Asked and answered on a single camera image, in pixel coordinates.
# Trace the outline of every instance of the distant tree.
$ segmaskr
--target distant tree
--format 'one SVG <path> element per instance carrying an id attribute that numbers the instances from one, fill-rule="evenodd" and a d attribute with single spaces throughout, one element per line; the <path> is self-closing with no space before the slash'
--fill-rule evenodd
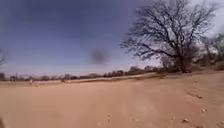
<path id="1" fill-rule="evenodd" d="M 0 81 L 5 81 L 5 80 L 6 80 L 5 73 L 0 72 Z"/>
<path id="2" fill-rule="evenodd" d="M 17 76 L 10 76 L 10 81 L 17 81 L 18 77 Z"/>
<path id="3" fill-rule="evenodd" d="M 137 66 L 131 66 L 129 71 L 126 73 L 127 75 L 136 75 L 136 74 L 140 74 L 143 73 L 143 70 L 140 69 Z"/>
<path id="4" fill-rule="evenodd" d="M 78 79 L 77 76 L 71 76 L 71 80 L 76 80 L 76 79 Z"/>
<path id="5" fill-rule="evenodd" d="M 218 61 L 224 60 L 224 35 L 219 34 L 212 41 L 212 46 L 215 48 L 218 54 Z"/>
<path id="6" fill-rule="evenodd" d="M 49 81 L 50 80 L 50 77 L 45 75 L 45 76 L 42 76 L 41 77 L 41 80 L 42 81 Z"/>
<path id="7" fill-rule="evenodd" d="M 71 77 L 72 77 L 72 75 L 70 75 L 70 74 L 65 74 L 63 79 L 64 79 L 64 80 L 70 80 Z"/>
<path id="8" fill-rule="evenodd" d="M 146 66 L 146 67 L 144 68 L 145 72 L 151 72 L 152 69 L 153 69 L 152 66 Z"/>
<path id="9" fill-rule="evenodd" d="M 143 60 L 167 56 L 186 73 L 199 38 L 211 27 L 215 10 L 215 5 L 205 3 L 192 6 L 190 0 L 151 1 L 136 11 L 138 19 L 121 47 Z"/>
<path id="10" fill-rule="evenodd" d="M 215 37 L 201 37 L 206 54 L 199 58 L 205 64 L 214 64 L 224 60 L 224 35 L 219 34 Z"/>

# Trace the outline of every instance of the blue sky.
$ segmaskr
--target blue sky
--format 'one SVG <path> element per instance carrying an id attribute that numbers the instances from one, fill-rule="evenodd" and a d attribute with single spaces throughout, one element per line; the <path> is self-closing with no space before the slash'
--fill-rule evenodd
<path id="1" fill-rule="evenodd" d="M 80 75 L 155 65 L 158 62 L 133 59 L 118 46 L 142 1 L 1 0 L 0 41 L 8 51 L 1 70 L 9 74 Z M 223 12 L 217 12 L 217 17 L 223 17 Z M 215 22 L 213 32 L 222 22 Z M 94 49 L 107 51 L 106 63 L 91 62 Z"/>

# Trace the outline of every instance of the sandy ground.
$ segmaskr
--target sandy ground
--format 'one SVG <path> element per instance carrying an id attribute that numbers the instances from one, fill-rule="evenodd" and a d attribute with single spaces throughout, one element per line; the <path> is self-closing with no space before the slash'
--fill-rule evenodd
<path id="1" fill-rule="evenodd" d="M 0 87 L 0 128 L 224 128 L 224 73 Z"/>

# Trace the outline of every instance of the bush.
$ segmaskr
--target bush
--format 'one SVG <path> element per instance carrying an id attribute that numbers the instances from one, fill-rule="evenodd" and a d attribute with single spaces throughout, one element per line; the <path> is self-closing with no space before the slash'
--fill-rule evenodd
<path id="1" fill-rule="evenodd" d="M 215 69 L 218 71 L 224 70 L 224 61 L 216 64 Z"/>

